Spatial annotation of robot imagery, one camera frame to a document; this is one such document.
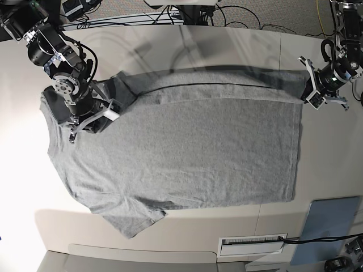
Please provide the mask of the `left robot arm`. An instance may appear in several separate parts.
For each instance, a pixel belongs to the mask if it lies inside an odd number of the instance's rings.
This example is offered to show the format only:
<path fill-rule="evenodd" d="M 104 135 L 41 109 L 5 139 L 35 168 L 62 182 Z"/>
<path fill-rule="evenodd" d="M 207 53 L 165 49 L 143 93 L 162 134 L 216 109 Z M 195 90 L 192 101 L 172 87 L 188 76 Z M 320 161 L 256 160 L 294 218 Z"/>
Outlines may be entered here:
<path fill-rule="evenodd" d="M 340 96 L 340 89 L 362 78 L 362 15 L 358 7 L 362 1 L 331 1 L 334 32 L 320 44 L 327 65 L 316 69 L 310 59 L 298 59 L 309 73 L 301 99 L 318 110 L 328 103 L 349 109 L 348 100 Z"/>

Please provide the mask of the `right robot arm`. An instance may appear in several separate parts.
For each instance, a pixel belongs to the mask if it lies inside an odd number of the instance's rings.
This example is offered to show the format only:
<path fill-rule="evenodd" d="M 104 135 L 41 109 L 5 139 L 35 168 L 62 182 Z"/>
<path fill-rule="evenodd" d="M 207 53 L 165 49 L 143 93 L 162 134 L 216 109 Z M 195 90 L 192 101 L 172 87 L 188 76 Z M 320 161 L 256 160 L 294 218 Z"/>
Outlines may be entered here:
<path fill-rule="evenodd" d="M 1 1 L 1 27 L 15 41 L 26 42 L 29 60 L 51 78 L 52 91 L 69 111 L 71 143 L 80 131 L 100 133 L 118 117 L 94 81 L 98 59 L 86 55 L 92 49 L 49 22 L 49 12 L 38 1 Z"/>

